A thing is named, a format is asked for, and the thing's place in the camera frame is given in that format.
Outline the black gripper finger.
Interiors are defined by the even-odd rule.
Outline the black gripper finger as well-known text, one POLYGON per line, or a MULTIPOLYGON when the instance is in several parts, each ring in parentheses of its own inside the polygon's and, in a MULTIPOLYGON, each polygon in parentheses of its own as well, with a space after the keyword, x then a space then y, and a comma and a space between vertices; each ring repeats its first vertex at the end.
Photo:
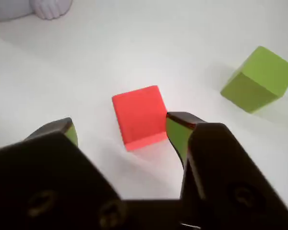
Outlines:
POLYGON ((0 230, 132 230, 128 207, 80 151, 71 118, 0 148, 0 230))
POLYGON ((167 112, 166 132, 184 169, 182 190, 203 230, 288 230, 288 208, 222 123, 167 112))

